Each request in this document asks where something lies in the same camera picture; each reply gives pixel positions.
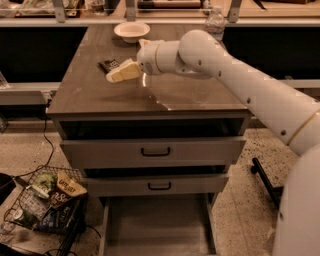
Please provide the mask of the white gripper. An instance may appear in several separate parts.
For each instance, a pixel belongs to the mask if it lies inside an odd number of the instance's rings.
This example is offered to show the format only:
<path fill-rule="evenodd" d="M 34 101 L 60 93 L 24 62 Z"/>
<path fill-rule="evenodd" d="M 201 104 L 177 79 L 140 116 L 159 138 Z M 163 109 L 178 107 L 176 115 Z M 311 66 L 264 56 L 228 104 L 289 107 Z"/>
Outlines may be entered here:
<path fill-rule="evenodd" d="M 139 39 L 140 50 L 137 53 L 137 62 L 128 62 L 111 70 L 106 79 L 111 83 L 118 83 L 138 78 L 142 71 L 148 75 L 160 75 L 157 63 L 157 51 L 163 40 Z"/>

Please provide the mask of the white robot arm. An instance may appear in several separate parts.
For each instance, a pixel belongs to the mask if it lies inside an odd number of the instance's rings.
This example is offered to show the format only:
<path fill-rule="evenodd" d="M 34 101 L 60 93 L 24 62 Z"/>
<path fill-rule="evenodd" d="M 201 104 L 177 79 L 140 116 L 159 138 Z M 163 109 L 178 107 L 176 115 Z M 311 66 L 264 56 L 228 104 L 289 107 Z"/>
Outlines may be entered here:
<path fill-rule="evenodd" d="M 320 256 L 320 103 L 232 57 L 202 30 L 139 43 L 137 60 L 112 69 L 108 81 L 141 73 L 213 77 L 299 156 L 283 189 L 272 255 Z"/>

